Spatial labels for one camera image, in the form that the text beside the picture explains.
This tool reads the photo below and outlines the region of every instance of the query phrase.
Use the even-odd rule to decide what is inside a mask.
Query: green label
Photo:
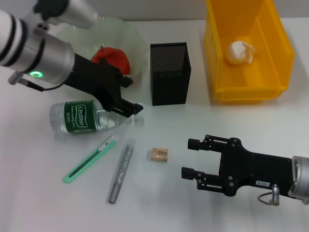
[[[64,104],[64,114],[68,132],[96,130],[93,101],[66,102]]]

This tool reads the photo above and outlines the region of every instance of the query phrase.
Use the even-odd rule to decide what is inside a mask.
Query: white wall
[[[124,20],[203,19],[205,0],[89,0],[100,15]],[[309,17],[309,0],[274,0],[280,17]],[[36,0],[0,0],[0,9],[27,14]]]

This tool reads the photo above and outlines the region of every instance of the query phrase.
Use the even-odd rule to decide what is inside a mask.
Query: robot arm
[[[309,159],[294,156],[292,159],[247,151],[237,138],[220,138],[206,135],[205,139],[189,139],[188,149],[221,153],[219,175],[210,175],[182,168],[182,178],[197,180],[197,189],[221,192],[235,196],[242,186],[269,189],[258,200],[268,205],[279,205],[279,195],[302,200],[309,204]],[[272,194],[264,202],[262,196]]]
[[[38,0],[33,12],[23,19],[0,10],[0,65],[15,70],[9,83],[23,84],[38,91],[68,85],[95,96],[106,111],[129,117],[143,107],[121,98],[120,86],[133,81],[107,62],[94,64],[75,54],[71,45],[48,34],[49,24],[61,22],[89,28],[97,12],[85,0]],[[43,88],[23,78],[39,78],[54,88]]]

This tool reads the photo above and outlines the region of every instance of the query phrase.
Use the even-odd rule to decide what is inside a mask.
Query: white tabletop
[[[205,22],[132,22],[148,44],[187,42],[192,73],[187,104],[152,107],[149,61],[142,81],[123,97],[143,102],[144,124],[127,126],[122,140],[71,184],[63,176],[110,133],[54,138],[49,108],[91,96],[70,87],[40,93],[11,86],[0,68],[1,232],[307,232],[309,206],[281,197],[279,207],[257,201],[265,189],[242,187],[235,197],[196,189],[181,167],[218,174],[220,154],[187,149],[205,134],[238,137],[250,151],[309,157],[309,18],[282,19],[296,59],[289,89],[264,104],[222,106],[210,102],[202,40]],[[126,138],[137,147],[117,203],[107,203]],[[169,149],[167,163],[149,160],[151,147]]]

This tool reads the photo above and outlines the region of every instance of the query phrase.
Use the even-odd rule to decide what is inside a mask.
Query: red sponge
[[[101,49],[91,58],[91,61],[99,63],[102,58],[104,58],[109,64],[119,68],[122,75],[130,74],[129,60],[122,50],[101,46]]]

